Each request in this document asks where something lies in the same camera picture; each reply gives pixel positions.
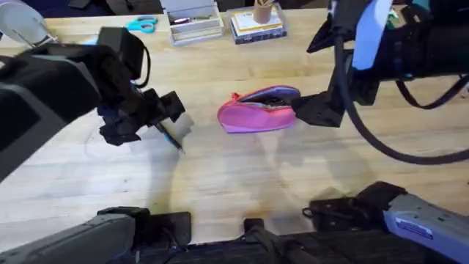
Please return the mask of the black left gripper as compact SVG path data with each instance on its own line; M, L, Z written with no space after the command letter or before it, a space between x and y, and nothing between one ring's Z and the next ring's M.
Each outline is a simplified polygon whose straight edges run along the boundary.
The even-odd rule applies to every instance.
M131 83L131 74L125 63L121 62L116 52L104 45L86 45L83 63L83 94L87 108L96 108L103 118L100 135L115 146L138 141L140 137L136 131L144 124L145 102L143 95ZM185 113L185 107L175 91L160 99L154 89L148 89L144 96L148 125L163 120L164 108L172 122Z

